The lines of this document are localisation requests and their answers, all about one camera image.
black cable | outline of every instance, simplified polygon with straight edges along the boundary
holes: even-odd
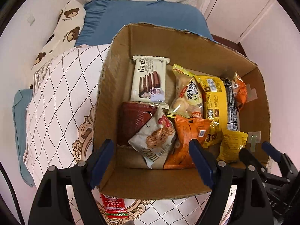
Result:
[[[6,183],[7,183],[8,187],[9,187],[9,190],[11,192],[11,195],[13,197],[13,202],[15,203],[15,207],[16,207],[16,210],[17,210],[18,217],[20,219],[21,225],[25,225],[25,222],[24,222],[24,219],[23,219],[23,216],[22,216],[22,212],[21,212],[21,209],[20,209],[20,205],[19,205],[16,193],[15,193],[15,190],[14,190],[14,188],[13,188],[13,186],[11,184],[11,181],[9,180],[9,177],[8,177],[7,173],[5,172],[5,169],[2,166],[1,162],[0,162],[0,170],[2,172],[2,175],[4,176],[4,179],[5,179]]]

blue pillow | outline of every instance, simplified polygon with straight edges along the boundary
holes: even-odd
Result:
[[[202,13],[186,4],[163,0],[92,0],[86,3],[84,8],[84,26],[76,46],[111,43],[124,25],[140,22],[188,30],[213,40]]]
[[[32,89],[19,90],[13,101],[13,121],[15,124],[15,138],[20,173],[25,183],[30,187],[33,187],[35,183],[23,162],[23,155],[26,149],[26,108],[31,102],[32,93]]]

white snack package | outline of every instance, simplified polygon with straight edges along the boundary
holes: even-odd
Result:
[[[159,157],[167,157],[174,136],[173,124],[159,106],[154,116],[128,143],[144,157],[147,166],[152,169],[152,164]]]
[[[130,101],[159,103],[165,101],[166,65],[169,58],[133,56],[135,63]]]

dark red package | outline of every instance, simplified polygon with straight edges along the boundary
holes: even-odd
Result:
[[[153,117],[156,105],[123,102],[120,108],[117,144],[131,146],[128,141]]]

bear print pillow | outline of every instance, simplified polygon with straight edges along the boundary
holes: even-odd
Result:
[[[53,34],[33,63],[32,74],[52,58],[74,47],[82,30],[86,11],[82,4],[70,0],[58,15],[58,23]]]

